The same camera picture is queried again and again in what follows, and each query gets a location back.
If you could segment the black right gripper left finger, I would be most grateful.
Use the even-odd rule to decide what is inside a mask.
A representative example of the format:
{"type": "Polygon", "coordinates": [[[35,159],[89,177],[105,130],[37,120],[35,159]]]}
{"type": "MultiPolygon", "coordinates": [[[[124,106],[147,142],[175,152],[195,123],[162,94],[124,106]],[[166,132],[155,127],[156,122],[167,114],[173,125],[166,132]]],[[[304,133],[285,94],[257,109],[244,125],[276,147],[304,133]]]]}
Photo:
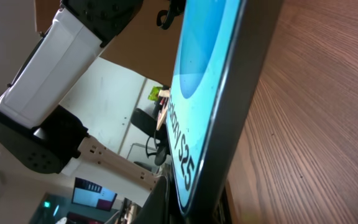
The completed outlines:
{"type": "Polygon", "coordinates": [[[147,198],[144,206],[136,215],[132,224],[167,224],[168,198],[170,193],[169,182],[166,177],[157,181],[153,191],[147,198]]]}

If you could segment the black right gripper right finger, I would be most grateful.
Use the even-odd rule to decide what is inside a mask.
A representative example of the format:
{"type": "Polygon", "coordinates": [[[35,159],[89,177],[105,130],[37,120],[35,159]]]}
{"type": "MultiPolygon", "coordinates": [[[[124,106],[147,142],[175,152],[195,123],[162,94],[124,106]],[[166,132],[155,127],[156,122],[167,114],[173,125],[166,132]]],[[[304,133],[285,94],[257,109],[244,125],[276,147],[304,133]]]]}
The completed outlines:
{"type": "Polygon", "coordinates": [[[232,224],[231,207],[232,193],[229,181],[225,183],[224,190],[219,199],[218,205],[213,213],[213,220],[218,224],[232,224]]]}

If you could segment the blue screen smartphone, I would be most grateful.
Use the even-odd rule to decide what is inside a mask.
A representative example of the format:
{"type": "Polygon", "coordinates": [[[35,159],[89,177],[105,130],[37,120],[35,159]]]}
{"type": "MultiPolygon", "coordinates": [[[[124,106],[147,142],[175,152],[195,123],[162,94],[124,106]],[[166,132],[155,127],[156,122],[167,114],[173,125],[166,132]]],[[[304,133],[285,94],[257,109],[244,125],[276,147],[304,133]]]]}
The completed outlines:
{"type": "Polygon", "coordinates": [[[281,8],[281,0],[186,2],[166,124],[188,222],[218,205],[281,8]]]}

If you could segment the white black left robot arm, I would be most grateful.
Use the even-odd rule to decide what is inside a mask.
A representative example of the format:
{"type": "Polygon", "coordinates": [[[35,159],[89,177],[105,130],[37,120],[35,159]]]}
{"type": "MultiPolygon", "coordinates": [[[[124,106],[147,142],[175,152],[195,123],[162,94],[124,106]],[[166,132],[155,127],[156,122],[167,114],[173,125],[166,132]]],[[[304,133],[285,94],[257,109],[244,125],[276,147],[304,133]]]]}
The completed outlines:
{"type": "Polygon", "coordinates": [[[0,143],[26,168],[59,174],[80,164],[151,191],[157,177],[89,135],[60,105],[104,48],[135,17],[141,1],[62,1],[42,36],[0,97],[0,143]]]}

